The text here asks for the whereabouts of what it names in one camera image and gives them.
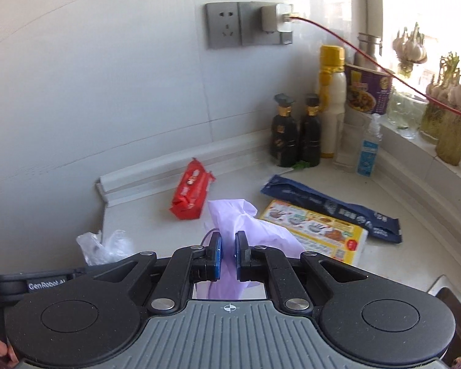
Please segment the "wall socket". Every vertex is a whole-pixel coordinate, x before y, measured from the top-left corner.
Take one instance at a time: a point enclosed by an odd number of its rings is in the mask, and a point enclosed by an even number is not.
[[[264,32],[261,7],[271,2],[207,3],[208,41],[212,49],[292,44],[292,32]]]
[[[207,24],[210,47],[236,47],[241,45],[241,28],[237,3],[208,3]]]

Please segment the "white plastic bottle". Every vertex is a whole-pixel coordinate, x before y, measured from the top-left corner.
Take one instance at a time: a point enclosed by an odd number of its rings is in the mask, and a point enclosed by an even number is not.
[[[380,115],[374,113],[371,123],[365,131],[362,147],[360,149],[360,158],[358,160],[357,173],[369,177],[374,170],[376,163],[377,151],[382,140],[381,124],[379,123]]]
[[[321,157],[335,153],[338,119],[345,113],[347,78],[345,51],[340,46],[321,46],[319,95],[321,121]]]

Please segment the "soy sauce bottle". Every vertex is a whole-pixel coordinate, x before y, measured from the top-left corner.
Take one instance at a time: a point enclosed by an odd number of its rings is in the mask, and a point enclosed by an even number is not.
[[[290,116],[293,98],[283,93],[275,96],[278,115],[271,122],[270,153],[278,166],[289,168],[297,162],[299,131],[294,118]]]
[[[300,159],[317,166],[321,159],[321,123],[317,117],[320,98],[317,94],[306,94],[307,114],[302,119],[300,137]]]

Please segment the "lavender plastic bag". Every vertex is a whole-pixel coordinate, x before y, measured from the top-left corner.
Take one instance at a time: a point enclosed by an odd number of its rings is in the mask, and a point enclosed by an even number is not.
[[[210,283],[208,290],[197,288],[197,297],[210,300],[238,300],[246,287],[256,282],[236,279],[235,234],[244,230],[249,245],[267,245],[282,250],[290,258],[299,258],[304,251],[301,243],[284,227],[254,218],[256,208],[246,200],[208,201],[215,228],[222,235],[222,267],[220,280]]]

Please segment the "white power adapter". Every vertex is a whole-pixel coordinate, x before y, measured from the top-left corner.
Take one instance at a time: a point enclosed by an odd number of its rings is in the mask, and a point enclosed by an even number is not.
[[[265,32],[291,32],[292,24],[286,16],[292,14],[293,4],[276,3],[262,7],[262,28]]]

